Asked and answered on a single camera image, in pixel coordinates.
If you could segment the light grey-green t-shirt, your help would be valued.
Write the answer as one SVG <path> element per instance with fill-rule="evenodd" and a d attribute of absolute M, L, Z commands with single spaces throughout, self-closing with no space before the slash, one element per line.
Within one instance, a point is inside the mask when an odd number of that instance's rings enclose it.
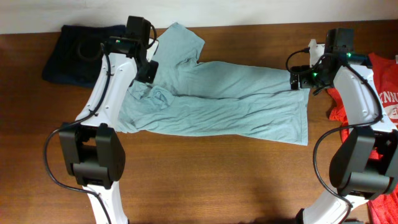
<path fill-rule="evenodd" d="M 174 23 L 159 37 L 154 82 L 134 82 L 117 131 L 178 136 L 235 134 L 307 145 L 308 91 L 286 70 L 199 60 L 204 40 Z"/>

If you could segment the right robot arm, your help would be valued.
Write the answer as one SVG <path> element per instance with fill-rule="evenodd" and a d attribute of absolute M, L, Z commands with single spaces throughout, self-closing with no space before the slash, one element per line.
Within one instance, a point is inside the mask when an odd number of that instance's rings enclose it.
<path fill-rule="evenodd" d="M 345 107 L 348 125 L 323 134 L 315 143 L 313 156 L 327 136 L 349 131 L 330 162 L 330 185 L 313 161 L 325 191 L 298 212 L 296 223 L 347 223 L 355 208 L 391 194 L 397 185 L 397 127 L 382 106 L 370 58 L 355 53 L 353 41 L 353 29 L 329 30 L 324 44 L 312 39 L 302 50 L 310 55 L 309 64 L 287 67 L 292 90 L 313 88 L 318 94 L 334 88 Z"/>

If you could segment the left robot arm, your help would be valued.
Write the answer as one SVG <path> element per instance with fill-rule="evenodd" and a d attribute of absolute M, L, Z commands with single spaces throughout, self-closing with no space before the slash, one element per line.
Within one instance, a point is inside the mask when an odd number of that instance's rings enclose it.
<path fill-rule="evenodd" d="M 135 81 L 154 81 L 158 46 L 155 27 L 129 16 L 125 34 L 101 44 L 101 70 L 85 107 L 74 122 L 56 130 L 66 170 L 78 184 L 75 191 L 88 195 L 96 223 L 129 223 L 119 189 L 126 154 L 115 129 L 127 89 Z"/>

